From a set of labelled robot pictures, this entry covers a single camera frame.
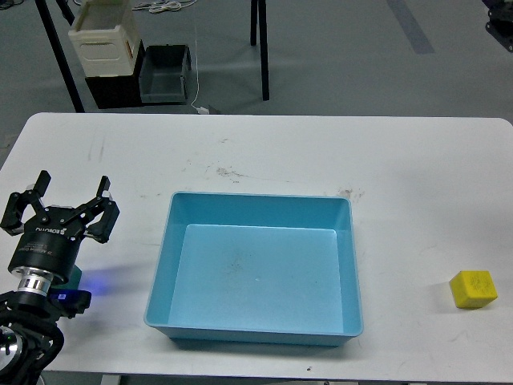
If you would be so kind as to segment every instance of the white storage crate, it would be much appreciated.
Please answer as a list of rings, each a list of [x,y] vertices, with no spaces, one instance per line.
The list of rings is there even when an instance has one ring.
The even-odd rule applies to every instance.
[[[83,0],[68,36],[87,77],[133,74],[141,38],[129,0]]]

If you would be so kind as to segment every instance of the blue plastic tray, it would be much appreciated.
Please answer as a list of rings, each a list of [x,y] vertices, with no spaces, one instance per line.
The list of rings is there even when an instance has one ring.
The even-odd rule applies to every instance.
[[[170,338],[336,346],[359,335],[349,202],[178,192],[144,320]]]

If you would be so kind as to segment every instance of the white cord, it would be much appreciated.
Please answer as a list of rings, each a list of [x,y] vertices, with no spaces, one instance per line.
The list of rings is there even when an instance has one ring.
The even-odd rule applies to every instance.
[[[196,109],[198,113],[200,113],[200,109],[194,105],[194,103],[198,100],[198,95],[200,94],[200,72],[198,71],[198,29],[196,27],[196,12],[194,15],[194,56],[196,58],[196,97],[191,103],[191,107]]]
[[[151,14],[159,14],[166,10],[176,12],[182,8],[191,6],[197,1],[198,0],[182,0],[181,2],[170,2],[166,0],[156,0],[154,2],[140,2],[136,4],[132,10],[148,10]]]

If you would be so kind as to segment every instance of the plastic bin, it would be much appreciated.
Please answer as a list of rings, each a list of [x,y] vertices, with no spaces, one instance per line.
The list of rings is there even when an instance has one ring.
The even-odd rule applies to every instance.
[[[359,335],[349,201],[175,194],[145,322],[170,338],[337,346]]]
[[[191,53],[185,45],[149,46],[139,76],[143,103],[185,103]]]
[[[84,0],[68,36],[86,77],[133,74],[141,38],[129,0]]]

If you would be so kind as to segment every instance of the robotic arm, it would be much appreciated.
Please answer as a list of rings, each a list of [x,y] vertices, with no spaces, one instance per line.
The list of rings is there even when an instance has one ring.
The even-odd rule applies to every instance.
[[[119,215],[106,176],[96,197],[76,209],[45,207],[41,197],[49,183],[43,170],[34,186],[13,192],[0,222],[11,236],[22,234],[8,267],[20,277],[18,290],[0,294],[0,384],[35,385],[61,351],[64,337],[56,322],[83,314],[91,293],[56,286],[69,282],[82,240],[107,242]],[[22,223],[28,205],[35,215]]]

